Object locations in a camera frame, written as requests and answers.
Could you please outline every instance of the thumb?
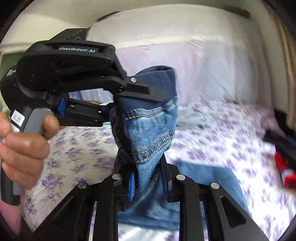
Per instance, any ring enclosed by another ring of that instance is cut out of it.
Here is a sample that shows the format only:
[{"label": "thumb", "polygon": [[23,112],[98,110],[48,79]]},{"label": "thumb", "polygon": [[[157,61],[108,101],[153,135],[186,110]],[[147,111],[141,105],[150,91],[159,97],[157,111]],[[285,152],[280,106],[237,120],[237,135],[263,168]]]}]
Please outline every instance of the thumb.
[{"label": "thumb", "polygon": [[10,133],[11,125],[8,116],[4,112],[0,112],[0,137],[6,137]]}]

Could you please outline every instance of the bed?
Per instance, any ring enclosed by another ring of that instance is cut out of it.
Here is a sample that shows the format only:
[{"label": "bed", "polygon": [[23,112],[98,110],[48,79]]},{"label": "bed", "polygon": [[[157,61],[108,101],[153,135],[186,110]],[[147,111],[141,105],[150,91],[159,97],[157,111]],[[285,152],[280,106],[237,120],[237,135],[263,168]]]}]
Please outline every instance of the bed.
[{"label": "bed", "polygon": [[[88,40],[113,44],[128,75],[153,65],[174,67],[179,113],[192,116],[192,122],[179,121],[172,147],[165,153],[167,161],[230,168],[251,217],[271,241],[278,240],[296,214],[296,192],[283,189],[275,147],[262,141],[267,129],[281,130],[271,108],[269,74],[256,24],[206,6],[155,6],[96,23]],[[70,95],[112,101],[103,90]],[[203,124],[196,125],[201,118]],[[66,127],[50,146],[44,172],[22,202],[32,231],[78,182],[93,184],[110,175],[117,154],[108,124]],[[124,241],[178,240],[177,232],[122,224],[118,235]]]},{"label": "bed", "polygon": [[[240,182],[251,217],[271,241],[278,240],[296,214],[296,193],[283,189],[274,162],[275,147],[262,140],[267,128],[280,131],[273,110],[225,102],[193,103],[180,110],[200,111],[206,125],[177,127],[172,147],[165,153],[167,161],[230,168]],[[117,154],[109,125],[66,127],[50,140],[50,146],[40,181],[22,203],[32,230],[78,182],[93,184],[110,175]],[[124,241],[178,240],[177,233],[122,224],[118,233]]]}]

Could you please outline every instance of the pillow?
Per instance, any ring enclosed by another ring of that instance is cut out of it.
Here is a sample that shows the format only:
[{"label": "pillow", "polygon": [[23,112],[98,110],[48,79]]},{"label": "pillow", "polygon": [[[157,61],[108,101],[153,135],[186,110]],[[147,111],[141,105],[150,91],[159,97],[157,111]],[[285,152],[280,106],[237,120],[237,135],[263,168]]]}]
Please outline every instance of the pillow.
[{"label": "pillow", "polygon": [[[113,44],[129,76],[150,66],[175,69],[179,104],[201,100],[271,106],[271,87],[256,24],[207,6],[172,4],[117,13],[88,32]],[[110,101],[103,90],[83,100]]]}]

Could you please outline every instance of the yellow stitching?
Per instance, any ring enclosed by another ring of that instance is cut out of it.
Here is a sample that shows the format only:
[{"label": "yellow stitching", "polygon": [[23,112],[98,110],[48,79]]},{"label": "yellow stitching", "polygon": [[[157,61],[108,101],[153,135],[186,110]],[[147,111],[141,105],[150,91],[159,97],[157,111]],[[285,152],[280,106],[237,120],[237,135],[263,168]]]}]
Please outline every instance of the yellow stitching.
[{"label": "yellow stitching", "polygon": [[152,113],[151,115],[136,115],[136,116],[132,116],[132,117],[127,117],[126,119],[124,119],[124,121],[138,118],[138,117],[151,117],[151,116],[157,115],[157,114],[161,113],[163,110],[170,108],[173,104],[175,104],[175,102],[176,102],[176,100],[174,99],[174,102],[170,106],[163,107],[162,110]]},{"label": "yellow stitching", "polygon": [[169,136],[171,133],[174,133],[175,131],[170,131],[168,134],[166,134],[165,136],[163,136],[162,138],[160,138],[157,143],[155,143],[154,145],[152,145],[151,147],[149,147],[148,149],[141,151],[141,152],[132,152],[133,155],[137,155],[137,154],[143,154],[145,152],[148,152],[149,150],[151,150],[153,147],[155,147],[159,141],[161,141],[162,139],[165,139],[167,136]]},{"label": "yellow stitching", "polygon": [[155,152],[157,152],[160,148],[162,148],[164,145],[166,145],[169,141],[170,141],[170,139],[172,139],[173,137],[170,137],[169,138],[169,140],[167,141],[167,142],[165,142],[165,143],[163,143],[159,148],[157,148],[154,152],[152,152],[148,157],[146,157],[146,158],[144,158],[144,159],[138,159],[138,160],[136,160],[137,162],[143,162],[143,161],[146,161],[146,160],[148,160]]}]

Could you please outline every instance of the gray grip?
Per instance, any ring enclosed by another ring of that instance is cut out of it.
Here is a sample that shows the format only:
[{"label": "gray grip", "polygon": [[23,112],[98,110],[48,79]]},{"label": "gray grip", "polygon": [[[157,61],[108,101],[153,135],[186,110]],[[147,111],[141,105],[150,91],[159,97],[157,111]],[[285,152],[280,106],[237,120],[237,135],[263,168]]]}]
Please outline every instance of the gray grip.
[{"label": "gray grip", "polygon": [[[44,133],[43,119],[44,119],[44,116],[47,114],[53,115],[53,112],[50,109],[45,109],[45,108],[34,109],[31,113],[31,115],[29,116],[29,119],[28,119],[26,126],[24,128],[24,132],[25,133],[37,133],[37,134],[42,135]],[[13,187],[12,188],[13,195],[15,195],[15,196],[21,195],[24,191],[23,186],[20,184],[13,183],[12,187]]]}]

